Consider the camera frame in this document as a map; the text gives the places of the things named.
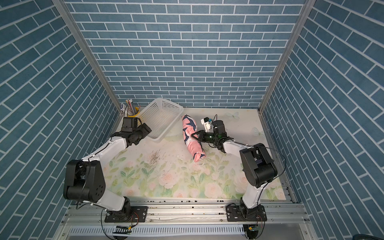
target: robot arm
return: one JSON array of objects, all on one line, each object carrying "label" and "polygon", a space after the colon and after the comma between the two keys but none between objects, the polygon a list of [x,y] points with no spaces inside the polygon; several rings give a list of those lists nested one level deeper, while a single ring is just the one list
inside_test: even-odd
[{"label": "robot arm", "polygon": [[87,201],[116,212],[117,218],[130,216],[129,200],[119,196],[105,186],[103,167],[128,146],[137,145],[151,129],[147,124],[138,126],[139,118],[124,117],[120,132],[111,135],[108,142],[80,160],[67,164],[64,193],[65,199]]},{"label": "robot arm", "polygon": [[[277,176],[274,160],[270,157],[264,144],[248,146],[228,137],[223,121],[212,122],[211,119],[204,118],[201,122],[205,130],[196,132],[192,137],[200,142],[211,143],[218,150],[241,159],[249,184],[240,199],[240,211],[244,219],[252,218],[260,204],[261,193],[266,185]],[[211,128],[213,128],[213,133],[208,132]]]}]

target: white plastic basket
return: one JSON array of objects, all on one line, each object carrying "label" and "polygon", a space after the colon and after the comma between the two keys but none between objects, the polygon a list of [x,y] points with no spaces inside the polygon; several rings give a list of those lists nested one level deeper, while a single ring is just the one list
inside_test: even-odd
[{"label": "white plastic basket", "polygon": [[183,111],[184,108],[177,103],[156,98],[141,110],[137,117],[152,130],[147,138],[154,142],[160,142],[176,120],[180,120]]}]

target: table surface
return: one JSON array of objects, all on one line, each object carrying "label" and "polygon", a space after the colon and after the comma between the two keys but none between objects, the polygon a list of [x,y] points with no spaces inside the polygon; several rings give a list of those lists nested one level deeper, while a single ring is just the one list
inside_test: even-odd
[{"label": "table surface", "polygon": [[[256,109],[184,108],[184,114],[195,119],[197,130],[204,129],[200,119],[217,114],[228,136],[245,144],[268,146]],[[144,138],[103,166],[107,188],[118,195],[136,197],[242,197],[249,183],[241,159],[202,145],[207,157],[201,165],[193,161],[184,144],[180,118],[161,142]],[[279,179],[267,185],[261,199],[285,200]]]}]

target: blue brick wallpaper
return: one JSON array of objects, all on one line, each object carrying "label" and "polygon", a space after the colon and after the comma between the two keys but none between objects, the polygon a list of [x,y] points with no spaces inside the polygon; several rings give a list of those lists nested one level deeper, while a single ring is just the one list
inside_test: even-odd
[{"label": "blue brick wallpaper", "polygon": [[384,237],[383,13],[317,0],[265,109],[319,239]]},{"label": "blue brick wallpaper", "polygon": [[0,239],[52,238],[117,110],[50,0],[0,0]]},{"label": "blue brick wallpaper", "polygon": [[68,0],[121,102],[257,108],[305,0]]}]

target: black bracket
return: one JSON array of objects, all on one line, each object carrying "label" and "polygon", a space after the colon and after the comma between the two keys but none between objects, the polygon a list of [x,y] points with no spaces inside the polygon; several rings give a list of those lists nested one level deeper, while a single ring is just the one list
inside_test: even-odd
[{"label": "black bracket", "polygon": [[226,212],[228,222],[264,222],[267,220],[263,205],[252,208],[252,214],[248,215],[243,214],[238,205],[227,206]]},{"label": "black bracket", "polygon": [[139,222],[145,222],[145,219],[147,217],[147,206],[136,206],[131,207],[131,213],[132,213],[132,219],[130,217],[121,217],[118,212],[110,211],[105,216],[105,222],[132,222],[133,224],[137,223],[137,217],[139,217]]}]

